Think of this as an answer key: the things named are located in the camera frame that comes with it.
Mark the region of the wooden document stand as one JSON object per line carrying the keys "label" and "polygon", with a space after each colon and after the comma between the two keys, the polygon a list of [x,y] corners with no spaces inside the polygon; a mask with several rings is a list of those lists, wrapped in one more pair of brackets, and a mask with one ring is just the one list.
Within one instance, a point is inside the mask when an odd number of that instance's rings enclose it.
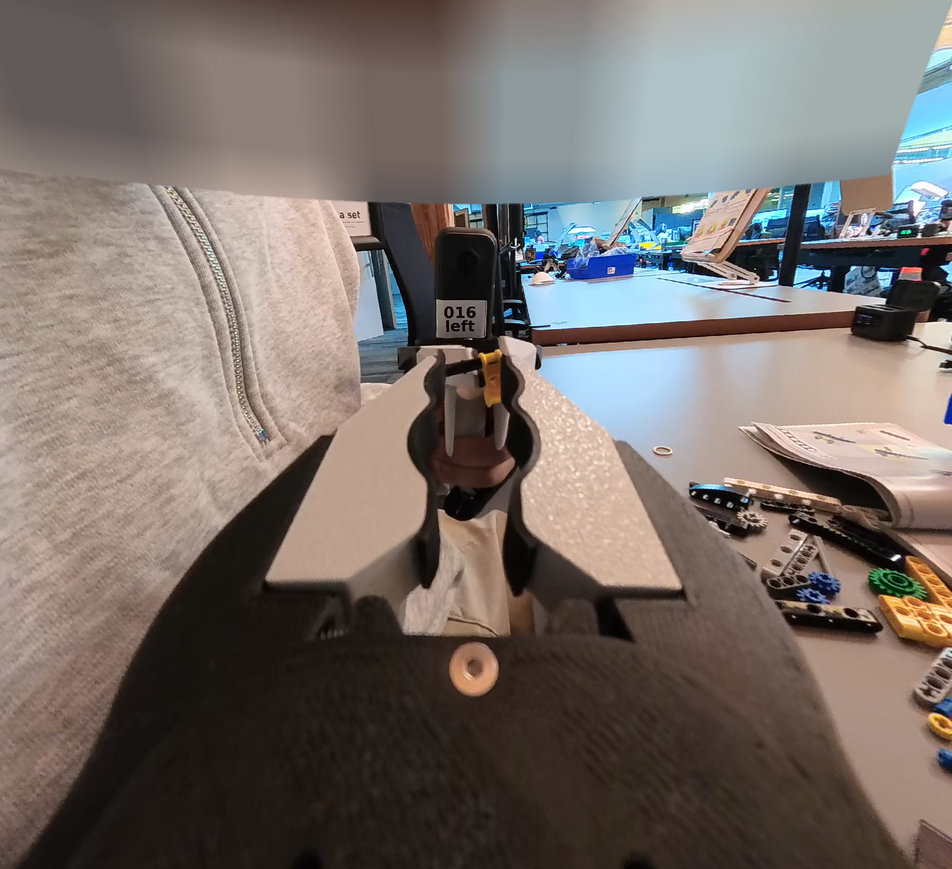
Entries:
{"label": "wooden document stand", "polygon": [[682,248],[684,263],[712,271],[734,287],[755,286],[760,277],[729,258],[769,192],[769,188],[717,192],[695,233]]}

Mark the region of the grey zip sweater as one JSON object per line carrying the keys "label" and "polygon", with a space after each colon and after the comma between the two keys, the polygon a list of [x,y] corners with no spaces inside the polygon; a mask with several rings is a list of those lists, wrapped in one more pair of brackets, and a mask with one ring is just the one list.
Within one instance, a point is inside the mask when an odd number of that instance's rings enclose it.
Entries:
{"label": "grey zip sweater", "polygon": [[326,200],[3,172],[2,867],[173,587],[361,404]]}

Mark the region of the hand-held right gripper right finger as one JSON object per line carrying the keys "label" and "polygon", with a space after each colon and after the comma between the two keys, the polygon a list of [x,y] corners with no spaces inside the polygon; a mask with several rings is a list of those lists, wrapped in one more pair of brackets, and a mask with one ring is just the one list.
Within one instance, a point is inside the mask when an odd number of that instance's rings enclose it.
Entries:
{"label": "hand-held right gripper right finger", "polygon": [[504,538],[513,594],[538,601],[668,598],[683,586],[612,436],[506,357],[506,445],[516,461]]}

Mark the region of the black office chair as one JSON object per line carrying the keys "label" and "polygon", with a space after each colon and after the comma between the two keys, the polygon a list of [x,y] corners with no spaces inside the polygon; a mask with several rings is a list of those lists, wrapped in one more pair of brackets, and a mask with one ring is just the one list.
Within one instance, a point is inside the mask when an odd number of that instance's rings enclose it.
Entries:
{"label": "black office chair", "polygon": [[[399,289],[401,286],[407,287],[414,275],[422,276],[426,282],[430,282],[434,273],[434,261],[427,256],[424,250],[412,217],[411,206],[401,203],[371,202],[368,205],[368,209],[370,211],[373,234],[384,247],[387,260],[394,271]],[[506,336],[507,326],[504,310],[508,303],[504,299],[498,243],[497,249],[501,286],[500,297],[503,307],[503,312],[500,316],[502,322],[501,334]]]}

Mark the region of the person's left hand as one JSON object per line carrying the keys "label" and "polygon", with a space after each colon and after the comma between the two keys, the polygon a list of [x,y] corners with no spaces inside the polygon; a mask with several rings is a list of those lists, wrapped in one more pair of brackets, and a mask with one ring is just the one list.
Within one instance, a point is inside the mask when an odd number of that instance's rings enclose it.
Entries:
{"label": "person's left hand", "polygon": [[492,437],[466,436],[454,441],[452,454],[439,440],[428,458],[438,482],[468,489],[493,488],[505,482],[515,461],[506,447],[496,448]]}

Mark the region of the black post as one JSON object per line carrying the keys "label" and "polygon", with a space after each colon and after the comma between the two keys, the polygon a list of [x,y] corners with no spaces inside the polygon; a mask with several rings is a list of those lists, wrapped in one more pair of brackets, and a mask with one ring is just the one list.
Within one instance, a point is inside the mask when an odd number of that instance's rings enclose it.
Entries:
{"label": "black post", "polygon": [[794,285],[811,187],[811,183],[794,186],[779,258],[778,283],[782,287]]}

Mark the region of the lego instruction booklet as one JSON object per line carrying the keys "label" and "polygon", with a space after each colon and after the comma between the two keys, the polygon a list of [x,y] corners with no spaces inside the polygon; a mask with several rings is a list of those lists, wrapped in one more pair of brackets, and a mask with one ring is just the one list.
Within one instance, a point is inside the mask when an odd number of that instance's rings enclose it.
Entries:
{"label": "lego instruction booklet", "polygon": [[804,530],[880,567],[917,557],[950,583],[951,453],[893,423],[742,427],[781,458],[834,482],[790,516]]}

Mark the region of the small blue plastic bin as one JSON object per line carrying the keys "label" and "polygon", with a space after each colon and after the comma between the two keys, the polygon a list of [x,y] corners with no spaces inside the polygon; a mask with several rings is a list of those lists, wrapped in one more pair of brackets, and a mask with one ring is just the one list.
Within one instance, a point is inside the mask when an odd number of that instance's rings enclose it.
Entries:
{"label": "small blue plastic bin", "polygon": [[632,276],[638,266],[636,253],[577,255],[566,264],[565,276],[574,281],[594,281]]}

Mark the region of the white sign board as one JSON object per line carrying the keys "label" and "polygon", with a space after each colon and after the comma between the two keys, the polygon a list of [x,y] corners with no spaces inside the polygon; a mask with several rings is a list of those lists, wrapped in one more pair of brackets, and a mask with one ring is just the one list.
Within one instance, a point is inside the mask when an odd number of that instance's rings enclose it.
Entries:
{"label": "white sign board", "polygon": [[354,321],[357,341],[375,339],[395,327],[395,308],[387,256],[373,234],[366,202],[332,203],[344,224],[359,263],[360,286]]}

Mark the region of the yellow black lego connector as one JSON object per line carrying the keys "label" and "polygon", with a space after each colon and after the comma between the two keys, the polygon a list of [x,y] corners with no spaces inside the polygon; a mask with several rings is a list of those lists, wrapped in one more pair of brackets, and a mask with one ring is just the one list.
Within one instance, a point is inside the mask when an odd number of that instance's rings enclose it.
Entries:
{"label": "yellow black lego connector", "polygon": [[504,352],[478,353],[476,357],[452,363],[446,367],[446,377],[477,373],[481,380],[482,398],[487,407],[502,402],[502,363]]}

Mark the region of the pile of loose lego parts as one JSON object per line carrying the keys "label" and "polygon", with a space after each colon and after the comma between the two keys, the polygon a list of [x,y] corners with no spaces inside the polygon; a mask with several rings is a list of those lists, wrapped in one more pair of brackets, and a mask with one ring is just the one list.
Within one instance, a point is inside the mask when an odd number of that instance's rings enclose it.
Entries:
{"label": "pile of loose lego parts", "polygon": [[[787,519],[787,537],[765,564],[744,560],[759,573],[790,625],[865,635],[878,634],[887,625],[901,639],[938,649],[913,687],[912,699],[939,741],[939,767],[950,772],[950,583],[887,533],[885,513],[847,506],[824,494],[732,478],[691,481],[687,494],[710,525],[735,539],[764,532],[771,516]],[[837,601],[842,585],[828,545],[871,566],[866,583],[878,616],[869,607]]]}

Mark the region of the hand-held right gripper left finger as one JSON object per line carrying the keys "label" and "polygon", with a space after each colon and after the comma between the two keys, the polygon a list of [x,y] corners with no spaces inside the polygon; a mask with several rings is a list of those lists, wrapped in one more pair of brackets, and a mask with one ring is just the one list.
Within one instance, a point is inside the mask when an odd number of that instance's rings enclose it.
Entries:
{"label": "hand-held right gripper left finger", "polygon": [[402,601],[432,584],[440,538],[427,458],[445,365],[442,353],[424,357],[339,427],[269,567],[268,586]]}

